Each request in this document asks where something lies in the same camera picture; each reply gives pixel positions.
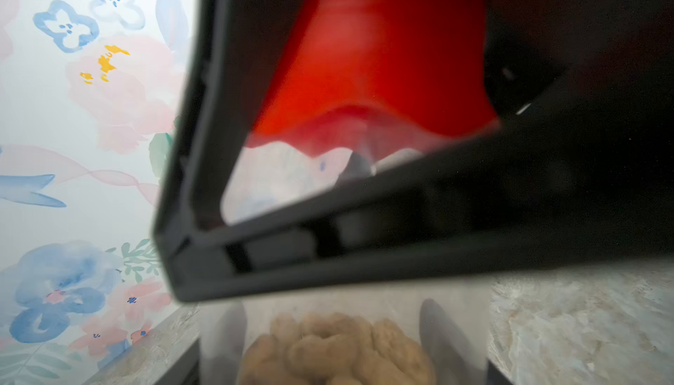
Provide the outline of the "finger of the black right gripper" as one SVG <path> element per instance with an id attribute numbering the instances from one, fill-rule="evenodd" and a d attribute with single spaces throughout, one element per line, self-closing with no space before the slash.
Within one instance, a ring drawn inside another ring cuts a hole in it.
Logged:
<path id="1" fill-rule="evenodd" d="M 180 301 L 672 257 L 673 0 L 484 0 L 495 130 L 226 220 L 304 3 L 198 0 L 153 231 Z"/>

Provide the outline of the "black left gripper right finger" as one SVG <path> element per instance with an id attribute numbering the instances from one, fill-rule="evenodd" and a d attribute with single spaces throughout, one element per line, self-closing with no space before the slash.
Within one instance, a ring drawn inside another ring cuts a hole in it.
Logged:
<path id="1" fill-rule="evenodd" d="M 438 384 L 513 385 L 488 359 L 469 361 L 475 351 L 470 341 L 434 299 L 419 310 L 419 337 L 434 364 Z"/>

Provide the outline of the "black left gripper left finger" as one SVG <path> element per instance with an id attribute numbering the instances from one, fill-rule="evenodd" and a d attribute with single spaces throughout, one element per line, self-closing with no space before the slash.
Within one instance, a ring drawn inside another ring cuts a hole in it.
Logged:
<path id="1" fill-rule="evenodd" d="M 199 315 L 199 338 L 159 380 L 160 384 L 235 384 L 247 333 L 239 300 L 208 304 Z"/>

